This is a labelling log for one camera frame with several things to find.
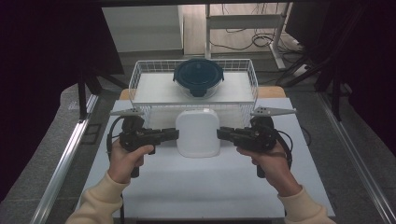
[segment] human hand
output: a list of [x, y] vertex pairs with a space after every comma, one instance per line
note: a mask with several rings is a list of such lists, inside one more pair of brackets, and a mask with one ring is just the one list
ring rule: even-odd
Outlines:
[[274, 148], [266, 152], [256, 152], [237, 147], [236, 150], [242, 155], [249, 156], [255, 165], [265, 172], [265, 177], [279, 193], [279, 196], [287, 197], [301, 191], [302, 187], [297, 183], [291, 173], [283, 147], [276, 141]]
[[148, 145], [138, 148], [133, 152], [125, 150], [118, 138], [113, 142], [111, 148], [110, 168], [107, 173], [112, 180], [120, 184], [127, 184], [131, 181], [131, 172], [134, 167], [142, 166], [144, 155], [149, 154], [154, 146]]

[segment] white wire basket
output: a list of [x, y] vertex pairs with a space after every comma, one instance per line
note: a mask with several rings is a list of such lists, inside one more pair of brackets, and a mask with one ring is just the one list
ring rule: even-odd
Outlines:
[[249, 127], [250, 112], [257, 100], [257, 78], [249, 59], [211, 60], [224, 72], [224, 81], [207, 99], [182, 93], [173, 81], [175, 69], [186, 60], [138, 61], [129, 83], [133, 107], [144, 112], [145, 127], [175, 127], [179, 113], [187, 109], [211, 108], [218, 113], [220, 126]]

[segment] sleeve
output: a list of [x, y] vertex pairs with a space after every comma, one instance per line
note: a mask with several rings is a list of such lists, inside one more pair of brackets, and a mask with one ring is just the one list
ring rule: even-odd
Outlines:
[[66, 220], [66, 224], [113, 223], [112, 214], [121, 208], [120, 195], [128, 185], [114, 182], [106, 172], [97, 185], [82, 193], [80, 208]]
[[280, 197], [286, 210], [286, 224], [335, 224], [328, 218], [325, 206], [315, 203], [305, 188], [296, 195]]

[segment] controller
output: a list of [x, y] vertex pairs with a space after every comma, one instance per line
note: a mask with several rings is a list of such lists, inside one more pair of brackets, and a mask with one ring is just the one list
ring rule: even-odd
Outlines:
[[[291, 152], [279, 132], [274, 128], [271, 117], [253, 117], [250, 120], [251, 127], [234, 129], [220, 127], [217, 130], [218, 139], [230, 141], [236, 147], [256, 152], [266, 152], [274, 148], [276, 140], [285, 149], [289, 168], [291, 167]], [[265, 178], [265, 172], [257, 166], [257, 176]]]
[[[155, 153], [155, 146], [161, 142], [178, 139], [178, 130], [174, 128], [152, 130], [143, 128], [144, 120], [139, 116], [124, 117], [122, 132], [120, 133], [120, 144], [127, 151], [135, 151], [146, 145], [153, 145], [149, 155]], [[131, 178], [139, 176], [139, 167], [135, 167], [131, 172]]]

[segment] white table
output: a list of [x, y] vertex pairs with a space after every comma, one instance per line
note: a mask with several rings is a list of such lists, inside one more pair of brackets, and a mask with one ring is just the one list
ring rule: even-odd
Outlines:
[[[290, 108], [289, 98], [259, 99], [256, 106]], [[130, 108], [117, 101], [114, 110]], [[104, 176], [109, 162], [106, 134], [116, 117], [110, 117], [84, 189]], [[274, 117], [278, 130], [289, 134], [294, 147], [291, 171], [312, 198], [334, 216], [329, 199], [312, 160], [295, 115]], [[113, 135], [120, 132], [121, 121]], [[232, 143], [221, 142], [217, 157], [189, 159], [177, 152], [176, 141], [157, 146], [156, 154], [145, 157], [140, 176], [123, 192], [125, 217], [136, 219], [250, 219], [285, 215], [276, 191], [256, 176], [250, 158], [236, 152]]]

